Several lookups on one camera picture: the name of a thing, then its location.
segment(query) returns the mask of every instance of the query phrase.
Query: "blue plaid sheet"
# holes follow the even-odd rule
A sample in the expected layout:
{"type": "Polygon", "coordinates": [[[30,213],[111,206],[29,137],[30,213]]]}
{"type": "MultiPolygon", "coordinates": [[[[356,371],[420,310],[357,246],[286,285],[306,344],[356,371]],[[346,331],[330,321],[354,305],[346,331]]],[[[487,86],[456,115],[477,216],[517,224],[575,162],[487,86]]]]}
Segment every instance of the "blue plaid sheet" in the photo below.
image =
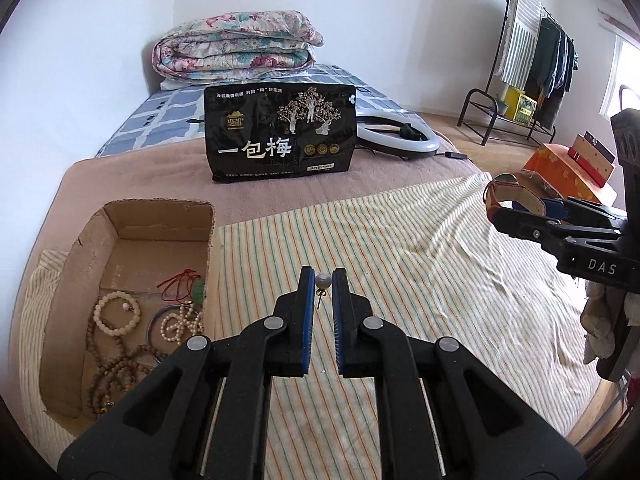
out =
{"type": "MultiPolygon", "coordinates": [[[[390,98],[361,79],[335,65],[315,64],[311,69],[290,76],[263,78],[259,82],[351,84],[356,87],[356,110],[388,110],[405,116],[404,110],[390,98]]],[[[129,119],[105,142],[96,156],[115,155],[204,136],[203,94],[206,86],[158,91],[140,105],[129,119]]]]}

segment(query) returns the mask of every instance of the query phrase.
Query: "screw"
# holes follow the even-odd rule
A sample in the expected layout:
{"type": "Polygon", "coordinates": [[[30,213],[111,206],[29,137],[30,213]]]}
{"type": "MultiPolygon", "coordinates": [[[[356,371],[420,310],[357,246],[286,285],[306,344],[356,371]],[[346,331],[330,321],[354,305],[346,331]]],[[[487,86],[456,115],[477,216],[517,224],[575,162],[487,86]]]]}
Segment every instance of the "screw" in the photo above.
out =
{"type": "Polygon", "coordinates": [[[269,316],[264,320],[264,327],[269,330],[277,330],[284,326],[284,320],[278,316],[269,316]]]}
{"type": "Polygon", "coordinates": [[[201,335],[190,337],[187,341],[189,350],[202,350],[205,346],[207,346],[207,338],[201,335]]]}
{"type": "Polygon", "coordinates": [[[443,337],[438,344],[445,352],[455,352],[460,348],[460,343],[452,337],[443,337]]]}
{"type": "Polygon", "coordinates": [[[369,316],[362,322],[362,324],[370,330],[378,330],[379,328],[382,328],[384,322],[379,317],[369,316]]]}

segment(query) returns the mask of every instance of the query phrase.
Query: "gold logo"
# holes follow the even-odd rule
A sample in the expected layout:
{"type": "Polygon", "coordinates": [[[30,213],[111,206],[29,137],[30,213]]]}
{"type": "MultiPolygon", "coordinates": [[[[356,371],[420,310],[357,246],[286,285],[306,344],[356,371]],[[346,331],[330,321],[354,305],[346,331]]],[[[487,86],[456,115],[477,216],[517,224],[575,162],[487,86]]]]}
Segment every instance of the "gold logo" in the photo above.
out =
{"type": "Polygon", "coordinates": [[[226,129],[227,130],[242,130],[244,126],[244,115],[242,112],[235,111],[231,112],[228,116],[226,116],[226,129]]]}

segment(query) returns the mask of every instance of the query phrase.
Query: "power adapter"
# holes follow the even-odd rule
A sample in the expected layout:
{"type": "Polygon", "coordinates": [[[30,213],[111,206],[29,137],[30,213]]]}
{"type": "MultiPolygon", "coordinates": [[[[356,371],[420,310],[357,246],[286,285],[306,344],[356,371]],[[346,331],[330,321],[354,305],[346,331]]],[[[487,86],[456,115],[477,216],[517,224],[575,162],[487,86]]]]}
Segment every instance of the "power adapter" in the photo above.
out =
{"type": "Polygon", "coordinates": [[[459,160],[467,160],[469,158],[465,153],[458,152],[444,152],[444,156],[447,158],[458,158],[459,160]]]}

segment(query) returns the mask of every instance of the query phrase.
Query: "clothes rack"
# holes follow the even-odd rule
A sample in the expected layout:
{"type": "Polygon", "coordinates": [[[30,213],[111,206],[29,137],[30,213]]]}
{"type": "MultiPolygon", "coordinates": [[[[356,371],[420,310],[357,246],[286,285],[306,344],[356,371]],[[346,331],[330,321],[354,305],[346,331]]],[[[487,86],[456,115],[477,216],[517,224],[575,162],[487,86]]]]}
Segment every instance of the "clothes rack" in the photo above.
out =
{"type": "MultiPolygon", "coordinates": [[[[510,0],[507,0],[506,6],[504,8],[504,19],[502,20],[502,30],[500,31],[500,39],[498,40],[498,47],[496,48],[496,51],[495,51],[494,64],[491,67],[491,72],[489,73],[489,79],[486,82],[486,86],[484,87],[484,90],[479,89],[479,88],[473,88],[466,95],[465,104],[462,107],[462,111],[460,112],[460,118],[458,119],[458,126],[462,126],[464,124],[473,133],[475,133],[479,137],[482,137],[482,143],[481,143],[482,146],[485,146],[489,139],[506,140],[507,142],[514,142],[515,144],[523,144],[525,146],[530,146],[531,145],[531,141],[533,141],[537,145],[540,145],[541,143],[532,136],[532,134],[534,132],[539,133],[539,134],[543,134],[545,136],[549,136],[550,138],[549,138],[548,142],[552,143],[554,141],[555,136],[556,136],[556,127],[555,126],[552,126],[551,130],[545,128],[544,126],[542,126],[538,122],[538,120],[535,117],[535,114],[534,114],[534,117],[533,117],[533,122],[529,126],[525,126],[525,125],[523,125],[521,123],[518,123],[516,121],[512,121],[512,120],[510,120],[510,119],[508,119],[506,117],[503,117],[503,116],[498,114],[498,101],[497,101],[497,99],[489,94],[489,86],[491,86],[491,81],[494,78],[495,66],[498,64],[498,57],[500,56],[500,46],[502,44],[502,38],[504,37],[504,31],[505,31],[506,25],[507,25],[507,19],[508,19],[508,13],[509,13],[509,2],[510,2],[510,0]],[[482,103],[478,103],[478,102],[473,101],[472,98],[476,94],[479,94],[479,95],[484,96],[485,98],[489,99],[490,104],[482,104],[482,103]],[[487,126],[484,134],[482,134],[481,132],[476,130],[471,124],[469,124],[468,122],[465,121],[465,116],[466,116],[466,112],[467,112],[467,110],[469,108],[469,105],[472,105],[473,107],[475,107],[478,110],[480,110],[483,114],[487,115],[488,117],[491,117],[491,119],[489,120],[489,125],[487,126]],[[497,128],[495,126],[495,123],[498,120],[503,121],[505,123],[512,124],[514,126],[527,128],[528,132],[526,134],[520,134],[520,133],[514,132],[513,130],[506,130],[504,128],[497,128]],[[505,133],[511,134],[513,136],[516,136],[516,137],[523,137],[525,139],[525,142],[520,142],[519,140],[505,139],[503,137],[492,137],[491,134],[494,131],[496,131],[496,132],[505,132],[505,133]]],[[[555,21],[555,19],[551,15],[551,13],[548,10],[546,10],[545,7],[543,7],[543,10],[546,12],[548,17],[550,17],[552,20],[555,21]]]]}

